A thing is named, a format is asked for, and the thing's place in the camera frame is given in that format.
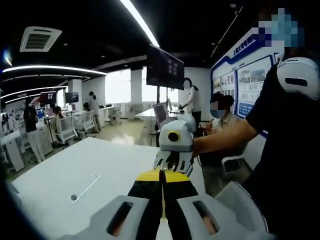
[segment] poster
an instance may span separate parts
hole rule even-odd
[[[237,114],[246,117],[258,99],[266,74],[272,66],[270,56],[250,63],[237,70],[238,108]]]
[[[218,93],[221,91],[221,78],[216,77],[213,79],[213,93]]]
[[[221,93],[223,95],[231,95],[236,101],[236,75],[235,71],[232,71],[221,77]]]

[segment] pillar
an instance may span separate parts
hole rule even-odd
[[[82,111],[82,80],[81,79],[73,79],[68,82],[68,92],[69,93],[78,93],[79,101],[74,102],[75,110]]]

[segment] tv screen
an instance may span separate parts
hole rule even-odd
[[[79,102],[78,92],[66,92],[64,96],[65,96],[65,103],[67,104]]]
[[[184,90],[185,64],[170,53],[150,45],[146,57],[146,84]]]
[[[40,95],[40,105],[55,104],[57,102],[56,92],[43,92]]]

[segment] laptop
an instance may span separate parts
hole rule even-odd
[[[156,118],[156,122],[158,123],[159,129],[161,129],[164,125],[170,123],[172,120],[169,118],[167,103],[162,102],[153,105],[153,110]]]

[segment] black ceiling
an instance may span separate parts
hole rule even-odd
[[[235,11],[242,6],[242,0],[131,0],[131,2],[140,12],[160,47],[171,53],[190,54],[181,57],[185,65],[190,67],[211,67],[251,28],[256,16],[253,1],[244,1],[247,4],[242,13],[211,58],[213,44],[218,43],[224,35],[235,18]],[[236,8],[231,8],[230,4],[236,4]],[[119,0],[81,2],[10,0],[2,5],[0,11],[1,58],[3,51],[9,50],[13,67],[57,65],[95,69],[114,61],[143,56],[147,53],[150,43],[138,23]],[[58,29],[62,30],[62,34],[49,52],[19,52],[24,30],[29,26]],[[137,68],[143,65],[144,61],[132,64],[132,67]],[[8,67],[1,59],[0,69]],[[99,70],[109,72],[124,67],[125,64],[121,64]],[[30,74],[33,73],[25,71],[25,75]],[[1,81],[7,78],[9,77],[5,74],[0,75]],[[20,80],[22,79],[23,85],[16,80],[2,82],[0,88],[4,90],[3,94],[16,92],[13,88],[15,83],[19,84],[20,88],[27,89],[53,83],[50,80],[39,82],[39,78]]]

